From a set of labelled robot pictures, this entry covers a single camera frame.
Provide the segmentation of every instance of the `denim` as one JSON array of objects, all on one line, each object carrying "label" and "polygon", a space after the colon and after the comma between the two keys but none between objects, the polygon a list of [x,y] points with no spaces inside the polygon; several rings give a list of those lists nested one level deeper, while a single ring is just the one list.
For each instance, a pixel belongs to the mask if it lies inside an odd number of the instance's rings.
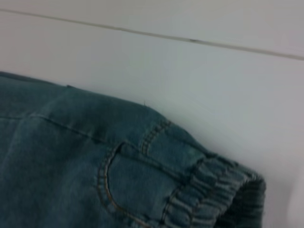
[{"label": "denim", "polygon": [[260,228],[265,188],[153,109],[0,73],[1,228]]}]

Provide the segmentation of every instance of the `pocket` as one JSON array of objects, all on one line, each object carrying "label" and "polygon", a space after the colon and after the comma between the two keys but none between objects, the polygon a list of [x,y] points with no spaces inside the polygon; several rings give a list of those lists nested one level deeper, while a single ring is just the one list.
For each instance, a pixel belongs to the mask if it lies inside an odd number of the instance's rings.
[{"label": "pocket", "polygon": [[178,182],[160,164],[122,143],[101,165],[98,190],[107,210],[130,227],[158,227]]}]

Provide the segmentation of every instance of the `white wall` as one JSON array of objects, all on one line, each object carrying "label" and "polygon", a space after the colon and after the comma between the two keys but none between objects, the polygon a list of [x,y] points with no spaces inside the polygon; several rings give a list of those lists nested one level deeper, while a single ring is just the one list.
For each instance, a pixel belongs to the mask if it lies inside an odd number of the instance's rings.
[{"label": "white wall", "polygon": [[[257,2],[1,0],[0,8],[304,56],[304,34],[295,29],[301,2]],[[304,62],[273,54],[0,10],[0,70],[145,102],[262,173],[265,227],[286,228],[304,162]]]}]

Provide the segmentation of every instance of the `jeans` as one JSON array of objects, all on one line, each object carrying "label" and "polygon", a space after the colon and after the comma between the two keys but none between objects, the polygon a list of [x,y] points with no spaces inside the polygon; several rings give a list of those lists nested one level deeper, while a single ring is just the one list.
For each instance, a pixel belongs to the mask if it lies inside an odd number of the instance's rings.
[{"label": "jeans", "polygon": [[153,109],[0,73],[1,228],[259,228],[265,188]]}]

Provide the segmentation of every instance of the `blue denim jeans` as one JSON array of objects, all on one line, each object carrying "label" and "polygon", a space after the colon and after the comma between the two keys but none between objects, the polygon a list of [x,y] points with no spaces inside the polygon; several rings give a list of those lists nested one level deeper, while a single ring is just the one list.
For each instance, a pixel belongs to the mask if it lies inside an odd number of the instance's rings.
[{"label": "blue denim jeans", "polygon": [[259,228],[264,192],[146,106],[0,73],[1,228]]}]

